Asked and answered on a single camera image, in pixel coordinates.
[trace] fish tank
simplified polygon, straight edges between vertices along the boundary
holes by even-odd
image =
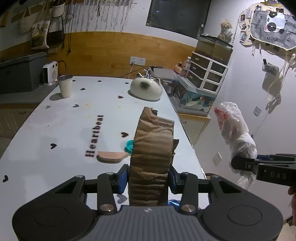
[[[228,65],[233,46],[217,37],[201,35],[195,53]]]

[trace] plant pot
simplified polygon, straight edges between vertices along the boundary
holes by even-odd
[[[64,0],[56,0],[53,2],[52,16],[54,18],[62,16],[64,11],[65,11],[65,1]]]

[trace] human hand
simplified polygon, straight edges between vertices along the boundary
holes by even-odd
[[[293,195],[291,201],[292,215],[293,215],[293,225],[296,226],[296,186],[292,186],[288,190],[289,195]]]

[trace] brown cardboard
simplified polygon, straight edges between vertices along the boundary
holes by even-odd
[[[144,107],[131,155],[128,195],[132,206],[168,203],[168,170],[178,140],[173,139],[174,121],[157,117]]]

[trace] white table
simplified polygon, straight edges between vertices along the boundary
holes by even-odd
[[[25,203],[75,175],[95,179],[101,173],[116,173],[123,164],[129,164],[130,157],[118,164],[106,164],[97,161],[96,154],[85,154],[87,150],[123,151],[125,143],[134,138],[145,106],[158,110],[158,116],[175,121],[174,138],[180,142],[174,168],[205,178],[165,91],[159,101],[148,102],[128,94],[131,80],[81,76],[74,80],[72,96],[62,99],[59,87],[55,88],[19,129],[0,160],[0,177],[7,175],[9,179],[0,182],[1,240],[16,240],[11,219]],[[94,144],[92,131],[98,115],[104,117],[98,142]],[[121,132],[129,135],[123,138]],[[180,200],[181,194],[169,191],[169,199],[172,198]],[[208,204],[207,194],[200,194],[199,206],[205,208]],[[96,209],[96,195],[88,196],[87,205]]]

